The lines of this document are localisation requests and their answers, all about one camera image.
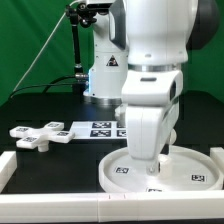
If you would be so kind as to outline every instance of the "white cross-shaped block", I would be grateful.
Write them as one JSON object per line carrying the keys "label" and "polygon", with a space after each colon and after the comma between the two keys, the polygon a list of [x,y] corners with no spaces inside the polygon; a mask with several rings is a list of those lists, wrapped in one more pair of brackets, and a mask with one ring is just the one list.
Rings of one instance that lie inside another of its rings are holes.
{"label": "white cross-shaped block", "polygon": [[58,143],[68,143],[75,137],[75,133],[62,131],[64,123],[50,122],[43,128],[34,129],[30,127],[18,126],[10,130],[10,136],[21,138],[16,142],[18,148],[34,149],[38,147],[39,152],[49,150],[49,141]]}

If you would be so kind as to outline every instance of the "qr-like marker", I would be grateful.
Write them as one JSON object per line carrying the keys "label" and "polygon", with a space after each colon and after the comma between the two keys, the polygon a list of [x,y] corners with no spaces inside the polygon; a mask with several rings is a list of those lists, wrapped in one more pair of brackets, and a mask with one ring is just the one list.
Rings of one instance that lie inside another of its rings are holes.
{"label": "qr-like marker", "polygon": [[192,175],[191,180],[195,182],[205,182],[206,177],[204,175]]}
{"label": "qr-like marker", "polygon": [[57,135],[58,136],[67,136],[68,134],[69,134],[68,132],[61,131]]}
{"label": "qr-like marker", "polygon": [[162,192],[162,190],[159,190],[159,189],[151,189],[151,188],[148,188],[146,191],[147,192]]}
{"label": "qr-like marker", "polygon": [[125,130],[118,130],[117,137],[127,137],[127,132]]}
{"label": "qr-like marker", "polygon": [[57,126],[59,126],[59,124],[57,124],[57,123],[50,123],[48,125],[48,127],[51,127],[51,128],[56,128]]}
{"label": "qr-like marker", "polygon": [[24,142],[34,142],[35,140],[37,140],[37,138],[27,137],[27,138],[23,139]]}
{"label": "qr-like marker", "polygon": [[16,131],[20,131],[20,132],[25,132],[27,130],[29,130],[29,128],[18,128],[18,129],[16,129]]}
{"label": "qr-like marker", "polygon": [[120,125],[119,122],[117,122],[117,128],[125,128],[125,127],[123,127],[122,125]]}
{"label": "qr-like marker", "polygon": [[98,137],[98,138],[104,138],[104,137],[111,137],[111,131],[91,131],[90,137]]}
{"label": "qr-like marker", "polygon": [[129,171],[129,168],[127,168],[127,167],[117,167],[116,168],[116,173],[127,174],[128,171]]}
{"label": "qr-like marker", "polygon": [[98,123],[93,123],[92,128],[111,128],[111,122],[98,122]]}

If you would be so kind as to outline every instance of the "black cable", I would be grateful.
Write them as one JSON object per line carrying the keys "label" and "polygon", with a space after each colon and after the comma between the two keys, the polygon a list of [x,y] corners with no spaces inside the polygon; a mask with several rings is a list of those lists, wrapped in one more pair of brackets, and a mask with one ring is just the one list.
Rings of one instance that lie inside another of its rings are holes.
{"label": "black cable", "polygon": [[57,87],[57,86],[72,86],[74,84],[73,83],[61,83],[61,84],[43,84],[43,85],[33,85],[33,86],[26,86],[20,89],[17,89],[16,91],[13,91],[10,95],[8,99],[11,99],[17,92],[20,92],[22,90],[26,90],[26,89],[32,89],[32,88],[40,88],[40,87],[46,87],[46,86],[50,86],[50,87]]}
{"label": "black cable", "polygon": [[[74,79],[75,76],[74,76],[74,75],[70,75],[70,76],[62,76],[62,77],[57,78],[57,79],[53,80],[52,82],[50,82],[49,85],[55,84],[55,83],[57,83],[57,82],[60,82],[60,81],[65,80],[65,79],[72,79],[72,78]],[[43,90],[42,93],[46,93],[50,88],[51,88],[51,86],[47,86],[47,87]]]}

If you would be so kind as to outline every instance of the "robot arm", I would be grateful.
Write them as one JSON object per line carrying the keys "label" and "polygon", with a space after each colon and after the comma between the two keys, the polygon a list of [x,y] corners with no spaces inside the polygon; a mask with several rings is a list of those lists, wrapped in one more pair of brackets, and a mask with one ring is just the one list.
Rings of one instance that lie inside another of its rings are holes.
{"label": "robot arm", "polygon": [[[183,89],[181,64],[188,60],[186,45],[198,16],[199,2],[124,2],[129,70],[122,101],[128,105],[128,151],[134,160],[145,161],[149,175],[159,173],[158,156],[178,119],[178,96]],[[116,5],[112,6],[112,21],[119,4]]]}

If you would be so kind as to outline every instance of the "white block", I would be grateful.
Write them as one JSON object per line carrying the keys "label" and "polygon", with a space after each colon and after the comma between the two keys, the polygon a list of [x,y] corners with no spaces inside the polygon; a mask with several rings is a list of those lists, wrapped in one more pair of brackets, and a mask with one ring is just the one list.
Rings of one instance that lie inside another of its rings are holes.
{"label": "white block", "polygon": [[0,223],[97,222],[97,194],[0,195]]}
{"label": "white block", "polygon": [[102,195],[99,198],[99,222],[137,221],[137,202],[135,193]]}
{"label": "white block", "polygon": [[0,157],[0,192],[17,168],[16,152],[4,152]]}
{"label": "white block", "polygon": [[221,147],[211,148],[210,157],[215,162],[215,164],[219,167],[220,171],[224,174],[224,149]]}

